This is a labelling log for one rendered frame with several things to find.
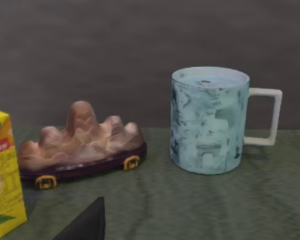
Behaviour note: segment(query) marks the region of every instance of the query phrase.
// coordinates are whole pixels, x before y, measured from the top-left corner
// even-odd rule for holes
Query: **black pointed object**
[[[99,197],[53,240],[105,240],[105,199]]]

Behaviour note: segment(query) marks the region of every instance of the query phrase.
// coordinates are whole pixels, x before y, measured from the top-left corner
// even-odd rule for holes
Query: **juice box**
[[[12,124],[0,111],[0,238],[26,221]]]

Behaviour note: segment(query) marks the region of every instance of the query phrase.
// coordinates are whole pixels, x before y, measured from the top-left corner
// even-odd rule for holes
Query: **mug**
[[[248,100],[274,97],[269,138],[245,137]],[[250,77],[223,67],[190,67],[172,75],[170,157],[180,168],[204,175],[240,165],[243,145],[273,146],[283,93],[250,88]]]

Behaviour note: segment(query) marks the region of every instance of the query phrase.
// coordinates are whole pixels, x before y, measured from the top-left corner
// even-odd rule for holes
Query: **table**
[[[16,128],[16,145],[37,140],[39,130]],[[23,184],[29,221],[2,239],[50,240],[105,197],[107,240],[300,240],[300,131],[279,131],[273,147],[246,146],[239,168],[217,176],[176,167],[168,129],[143,132],[148,156],[138,169],[47,191]]]

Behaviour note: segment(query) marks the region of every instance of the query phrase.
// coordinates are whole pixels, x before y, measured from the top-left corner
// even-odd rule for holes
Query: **mug handle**
[[[281,90],[276,90],[276,89],[250,88],[249,97],[252,96],[274,97],[274,107],[273,107],[270,137],[260,138],[260,137],[245,136],[244,144],[255,145],[255,146],[274,146],[277,138],[283,92]]]

